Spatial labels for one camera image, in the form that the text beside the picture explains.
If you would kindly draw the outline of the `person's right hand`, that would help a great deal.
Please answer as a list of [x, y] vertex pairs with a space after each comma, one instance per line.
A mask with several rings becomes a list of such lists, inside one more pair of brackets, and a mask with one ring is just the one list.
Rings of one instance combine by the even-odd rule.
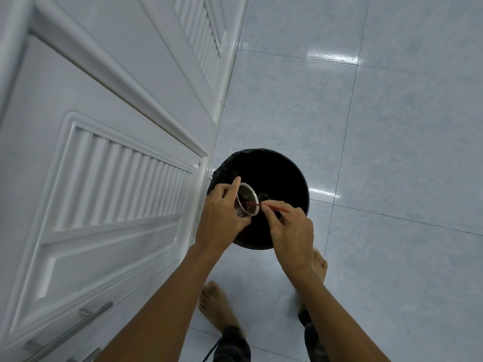
[[283, 222], [281, 227], [270, 227], [275, 255], [288, 275], [302, 272], [310, 265], [313, 245], [313, 224], [300, 207], [293, 207], [283, 201], [266, 200], [261, 205], [276, 206], [290, 212], [276, 212]]

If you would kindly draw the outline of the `person's left hand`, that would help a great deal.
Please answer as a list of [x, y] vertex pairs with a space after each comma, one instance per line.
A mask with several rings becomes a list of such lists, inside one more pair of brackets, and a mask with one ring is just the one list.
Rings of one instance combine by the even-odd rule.
[[232, 217], [236, 215], [234, 202], [240, 183], [238, 176], [231, 184], [217, 184], [206, 197], [195, 244], [211, 255], [221, 256], [243, 230], [232, 227]]

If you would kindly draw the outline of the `thin red stick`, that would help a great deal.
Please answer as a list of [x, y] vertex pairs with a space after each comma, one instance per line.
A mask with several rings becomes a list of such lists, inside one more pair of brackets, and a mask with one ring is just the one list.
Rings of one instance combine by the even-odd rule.
[[[260, 203], [255, 203], [255, 202], [245, 202], [245, 207], [247, 208], [246, 210], [248, 210], [248, 207], [249, 206], [261, 206]], [[286, 210], [284, 208], [280, 208], [280, 207], [276, 207], [276, 206], [268, 206], [270, 209], [272, 209], [273, 211], [277, 211], [277, 212], [290, 212], [289, 210]]]

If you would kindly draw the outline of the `small steel bowl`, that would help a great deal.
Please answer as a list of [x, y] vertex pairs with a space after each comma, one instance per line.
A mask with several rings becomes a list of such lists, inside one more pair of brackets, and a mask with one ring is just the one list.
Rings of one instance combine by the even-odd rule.
[[249, 206], [246, 210], [245, 202], [260, 203], [256, 192], [248, 184], [241, 182], [234, 202], [235, 213], [239, 217], [256, 216], [259, 212], [259, 206]]

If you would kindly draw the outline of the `person's right forearm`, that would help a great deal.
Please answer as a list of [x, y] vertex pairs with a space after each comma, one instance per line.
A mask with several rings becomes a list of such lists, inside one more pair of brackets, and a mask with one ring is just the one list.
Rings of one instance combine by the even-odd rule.
[[391, 362], [321, 282], [310, 264], [284, 268], [331, 362]]

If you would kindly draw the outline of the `person's left forearm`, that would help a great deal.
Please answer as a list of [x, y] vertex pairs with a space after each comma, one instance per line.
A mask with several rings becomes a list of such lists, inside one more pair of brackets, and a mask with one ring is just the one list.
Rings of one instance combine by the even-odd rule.
[[198, 298], [226, 249], [192, 245], [176, 270], [95, 362], [178, 362]]

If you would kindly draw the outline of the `black round trash bin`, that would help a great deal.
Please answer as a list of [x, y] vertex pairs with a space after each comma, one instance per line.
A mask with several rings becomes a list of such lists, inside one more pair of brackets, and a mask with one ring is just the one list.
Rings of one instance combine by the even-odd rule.
[[[279, 152], [258, 148], [238, 151], [229, 156], [213, 173], [207, 194], [219, 183], [230, 184], [240, 176], [255, 192], [268, 190], [270, 200], [284, 201], [300, 207], [307, 215], [310, 194], [300, 169]], [[234, 244], [253, 250], [273, 248], [269, 223], [263, 213], [251, 220], [249, 226], [235, 238]]]

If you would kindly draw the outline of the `person's right foot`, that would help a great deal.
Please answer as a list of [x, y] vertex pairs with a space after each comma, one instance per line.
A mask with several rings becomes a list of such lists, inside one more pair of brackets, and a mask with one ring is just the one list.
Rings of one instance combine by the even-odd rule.
[[[320, 282], [324, 284], [327, 275], [328, 263], [317, 248], [312, 248], [311, 250], [310, 265]], [[305, 305], [299, 292], [297, 292], [297, 309], [298, 313], [305, 310]]]

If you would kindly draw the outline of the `person's foot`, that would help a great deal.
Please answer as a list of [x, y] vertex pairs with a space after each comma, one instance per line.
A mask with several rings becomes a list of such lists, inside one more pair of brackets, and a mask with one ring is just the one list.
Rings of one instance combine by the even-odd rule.
[[[312, 248], [311, 250], [310, 265], [320, 282], [324, 284], [327, 275], [328, 263], [317, 248]], [[305, 310], [305, 305], [299, 292], [297, 292], [297, 309], [298, 313]]]
[[235, 327], [246, 338], [246, 333], [238, 322], [226, 294], [215, 281], [211, 280], [204, 285], [198, 309], [218, 331], [223, 332], [228, 327]]

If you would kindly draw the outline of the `person's left foot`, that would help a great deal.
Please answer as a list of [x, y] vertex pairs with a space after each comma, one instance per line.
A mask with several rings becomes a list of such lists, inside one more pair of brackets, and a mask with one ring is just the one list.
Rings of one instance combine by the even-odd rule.
[[246, 338], [246, 333], [238, 322], [226, 294], [215, 281], [211, 280], [204, 285], [198, 309], [218, 331], [223, 332], [228, 327], [235, 327]]

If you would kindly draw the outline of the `dark trouser leg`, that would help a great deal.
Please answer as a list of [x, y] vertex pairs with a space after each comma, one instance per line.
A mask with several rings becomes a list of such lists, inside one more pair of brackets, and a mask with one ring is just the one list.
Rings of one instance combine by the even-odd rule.
[[304, 341], [310, 362], [330, 362], [325, 347], [322, 345], [308, 310], [302, 305], [298, 318], [304, 327]]
[[213, 362], [251, 362], [251, 350], [241, 328], [226, 327], [214, 351]]

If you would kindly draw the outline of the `white louvered cabinet door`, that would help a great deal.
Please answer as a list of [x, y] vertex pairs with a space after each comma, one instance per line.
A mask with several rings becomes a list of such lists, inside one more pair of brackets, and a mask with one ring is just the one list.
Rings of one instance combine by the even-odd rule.
[[33, 0], [32, 33], [199, 157], [212, 155], [248, 0]]
[[198, 157], [29, 34], [0, 121], [0, 362], [168, 267]]

